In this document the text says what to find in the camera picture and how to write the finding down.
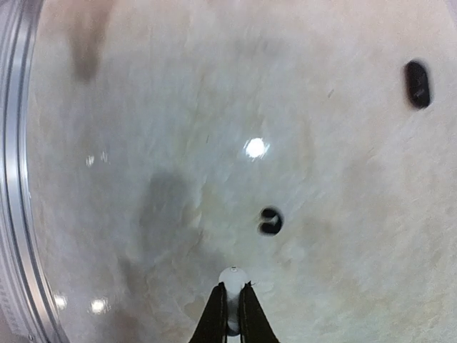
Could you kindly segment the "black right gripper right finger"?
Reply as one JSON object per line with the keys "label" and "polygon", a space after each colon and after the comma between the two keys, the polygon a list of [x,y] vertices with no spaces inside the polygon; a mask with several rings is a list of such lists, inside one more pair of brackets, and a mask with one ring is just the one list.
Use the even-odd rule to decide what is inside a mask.
{"label": "black right gripper right finger", "polygon": [[239,295],[238,324],[243,343],[279,343],[250,282]]}

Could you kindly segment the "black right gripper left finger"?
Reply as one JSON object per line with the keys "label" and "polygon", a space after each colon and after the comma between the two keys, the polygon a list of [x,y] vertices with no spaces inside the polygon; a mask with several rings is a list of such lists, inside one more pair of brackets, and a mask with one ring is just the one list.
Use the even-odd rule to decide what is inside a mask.
{"label": "black right gripper left finger", "polygon": [[227,343],[228,305],[223,282],[212,289],[190,343]]}

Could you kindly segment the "white round earbud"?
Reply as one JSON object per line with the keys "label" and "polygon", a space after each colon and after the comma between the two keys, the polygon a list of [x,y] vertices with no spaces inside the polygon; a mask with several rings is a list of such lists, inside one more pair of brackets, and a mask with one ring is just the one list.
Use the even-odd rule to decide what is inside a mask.
{"label": "white round earbud", "polygon": [[238,304],[241,290],[249,282],[248,275],[244,270],[232,266],[225,268],[219,275],[219,282],[222,282],[226,289],[227,301],[227,327],[228,336],[236,337],[240,334],[238,319]]}

